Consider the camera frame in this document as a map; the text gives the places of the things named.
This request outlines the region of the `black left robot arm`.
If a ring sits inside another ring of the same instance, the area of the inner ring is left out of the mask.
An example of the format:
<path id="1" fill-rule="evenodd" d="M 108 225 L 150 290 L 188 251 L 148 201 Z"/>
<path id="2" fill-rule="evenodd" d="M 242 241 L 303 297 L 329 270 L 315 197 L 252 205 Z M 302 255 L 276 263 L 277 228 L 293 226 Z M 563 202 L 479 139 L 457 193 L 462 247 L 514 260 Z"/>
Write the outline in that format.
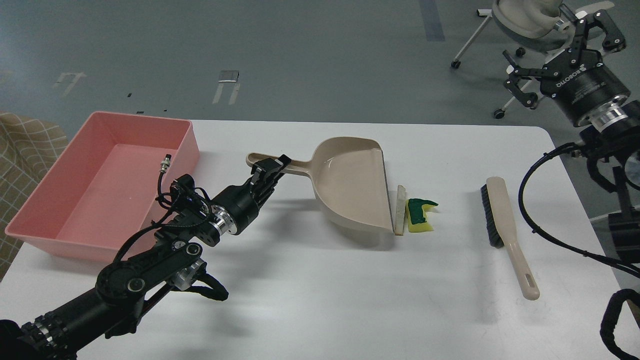
<path id="1" fill-rule="evenodd" d="M 208 274 L 203 245 L 239 235 L 259 214 L 284 176 L 286 155 L 254 162 L 250 177 L 210 197 L 190 174 L 157 191 L 166 210 L 157 222 L 133 234 L 98 274 L 94 288 L 32 322 L 1 321 L 3 360 L 75 360 L 99 337 L 133 334 L 170 292 L 225 301 L 229 293 Z"/>

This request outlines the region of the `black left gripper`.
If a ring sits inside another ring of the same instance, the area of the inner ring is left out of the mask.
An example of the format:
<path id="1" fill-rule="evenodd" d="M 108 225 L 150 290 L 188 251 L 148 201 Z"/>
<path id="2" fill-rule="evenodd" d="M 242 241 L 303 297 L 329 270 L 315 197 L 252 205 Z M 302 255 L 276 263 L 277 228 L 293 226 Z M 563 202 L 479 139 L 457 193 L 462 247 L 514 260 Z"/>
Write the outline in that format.
<path id="1" fill-rule="evenodd" d="M 212 199 L 213 205 L 230 215 L 233 221 L 231 234 L 241 234 L 258 217 L 291 162 L 285 154 L 261 159 L 253 164 L 248 183 L 228 186 Z"/>

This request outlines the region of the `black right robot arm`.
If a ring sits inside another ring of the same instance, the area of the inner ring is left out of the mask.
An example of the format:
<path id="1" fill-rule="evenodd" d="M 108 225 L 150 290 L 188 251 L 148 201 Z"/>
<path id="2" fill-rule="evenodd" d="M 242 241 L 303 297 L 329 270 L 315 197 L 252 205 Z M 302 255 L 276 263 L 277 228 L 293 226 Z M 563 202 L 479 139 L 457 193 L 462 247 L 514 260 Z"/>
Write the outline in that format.
<path id="1" fill-rule="evenodd" d="M 524 107 L 532 109 L 539 95 L 558 105 L 576 128 L 580 143 L 569 142 L 545 153 L 525 174 L 518 190 L 519 211 L 532 231 L 549 242 L 594 259 L 634 277 L 639 276 L 639 210 L 629 188 L 639 188 L 639 102 L 604 63 L 604 55 L 626 48 L 626 39 L 608 14 L 609 4 L 574 13 L 561 0 L 498 0 L 494 18 L 520 39 L 538 40 L 560 26 L 567 39 L 539 68 L 520 66 L 508 51 L 512 66 L 503 86 Z M 596 255 L 550 235 L 535 223 L 524 203 L 528 180 L 542 164 L 578 151 L 586 159 L 590 178 L 604 191 L 617 194 L 620 210 L 607 216 L 617 258 Z"/>

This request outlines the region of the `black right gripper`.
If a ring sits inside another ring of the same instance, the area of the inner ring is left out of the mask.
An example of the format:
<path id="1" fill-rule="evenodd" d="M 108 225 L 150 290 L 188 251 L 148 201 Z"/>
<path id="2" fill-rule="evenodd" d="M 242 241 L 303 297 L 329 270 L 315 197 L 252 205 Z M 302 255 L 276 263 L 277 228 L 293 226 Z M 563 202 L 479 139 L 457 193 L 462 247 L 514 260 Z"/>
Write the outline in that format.
<path id="1" fill-rule="evenodd" d="M 551 98 L 573 126 L 590 125 L 595 112 L 605 104 L 624 102 L 630 89 L 604 64 L 599 52 L 583 52 L 588 41 L 604 34 L 601 50 L 618 53 L 627 47 L 626 37 L 608 13 L 613 3 L 592 3 L 573 11 L 565 3 L 558 9 L 573 25 L 574 33 L 565 52 L 553 57 L 542 68 L 519 65 L 514 55 L 502 51 L 508 62 L 503 87 L 510 99 L 506 110 L 515 103 L 535 110 L 543 95 Z M 540 90 L 533 85 L 540 83 Z"/>

